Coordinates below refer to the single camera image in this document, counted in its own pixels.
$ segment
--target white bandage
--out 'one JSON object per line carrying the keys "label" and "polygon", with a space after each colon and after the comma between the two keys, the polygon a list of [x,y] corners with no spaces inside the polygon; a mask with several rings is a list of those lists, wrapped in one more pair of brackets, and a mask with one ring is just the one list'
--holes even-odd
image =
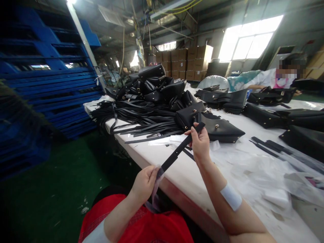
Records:
{"label": "white bandage", "polygon": [[220,194],[223,195],[234,212],[239,209],[242,204],[242,197],[229,183],[220,191]]}

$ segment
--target teal garment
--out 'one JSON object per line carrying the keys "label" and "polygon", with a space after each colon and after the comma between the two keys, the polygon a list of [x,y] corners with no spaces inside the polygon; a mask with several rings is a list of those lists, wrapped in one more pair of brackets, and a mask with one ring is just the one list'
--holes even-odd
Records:
{"label": "teal garment", "polygon": [[244,84],[250,82],[261,72],[261,70],[248,71],[241,73],[238,77],[228,77],[227,80],[229,83],[229,90],[231,92],[241,90]]}

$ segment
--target hand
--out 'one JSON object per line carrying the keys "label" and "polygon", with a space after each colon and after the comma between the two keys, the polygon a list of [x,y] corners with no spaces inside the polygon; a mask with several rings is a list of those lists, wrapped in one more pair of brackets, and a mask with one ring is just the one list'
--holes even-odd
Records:
{"label": "hand", "polygon": [[294,93],[294,96],[299,96],[299,95],[301,95],[302,94],[302,92],[301,91],[299,91],[299,90],[296,90],[296,92]]}
{"label": "hand", "polygon": [[142,205],[148,200],[153,191],[158,170],[159,168],[154,169],[154,165],[150,165],[137,174],[133,187],[128,195],[135,204]]}
{"label": "hand", "polygon": [[210,161],[209,156],[209,137],[206,128],[203,128],[198,134],[197,131],[191,127],[191,130],[185,132],[185,135],[191,133],[192,142],[189,144],[193,150],[193,156],[197,164]]}

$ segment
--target yellow cable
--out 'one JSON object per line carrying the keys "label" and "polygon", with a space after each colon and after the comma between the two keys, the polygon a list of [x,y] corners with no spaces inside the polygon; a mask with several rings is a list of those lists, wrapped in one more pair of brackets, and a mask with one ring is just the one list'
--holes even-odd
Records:
{"label": "yellow cable", "polygon": [[123,60],[121,61],[121,66],[120,66],[120,71],[119,71],[119,75],[122,72],[122,68],[123,68],[123,63],[124,63],[124,51],[125,51],[125,28],[124,28],[124,34],[123,34]]}
{"label": "yellow cable", "polygon": [[195,1],[197,1],[197,0],[193,0],[191,3],[188,3],[186,6],[182,6],[182,7],[179,7],[179,8],[173,8],[173,9],[170,9],[170,10],[168,10],[168,11],[180,10],[180,9],[186,8],[186,7],[188,7],[189,5],[193,4]]}
{"label": "yellow cable", "polygon": [[169,14],[172,14],[172,15],[175,15],[175,14],[180,14],[180,13],[183,13],[183,12],[185,12],[185,11],[187,11],[188,9],[191,9],[193,6],[195,6],[195,5],[197,5],[198,3],[200,3],[202,0],[200,0],[200,1],[198,1],[198,2],[196,2],[194,5],[192,5],[191,7],[189,7],[189,8],[186,8],[186,9],[184,9],[184,10],[182,10],[182,11],[180,11],[180,12],[172,12],[172,13],[162,13],[162,14],[165,14],[165,15],[169,15]]}

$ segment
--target window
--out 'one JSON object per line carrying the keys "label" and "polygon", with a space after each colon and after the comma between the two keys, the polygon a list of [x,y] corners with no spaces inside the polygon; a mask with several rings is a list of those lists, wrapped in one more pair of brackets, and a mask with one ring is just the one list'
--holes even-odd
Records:
{"label": "window", "polygon": [[283,15],[226,29],[220,61],[259,58],[278,28]]}
{"label": "window", "polygon": [[129,65],[131,67],[138,66],[138,62],[139,62],[139,60],[138,60],[137,51],[135,51],[134,58],[133,58],[132,62],[129,63]]}
{"label": "window", "polygon": [[160,51],[168,51],[168,50],[173,50],[176,47],[177,42],[170,42],[170,43],[165,43],[163,45],[158,45],[156,48]]}

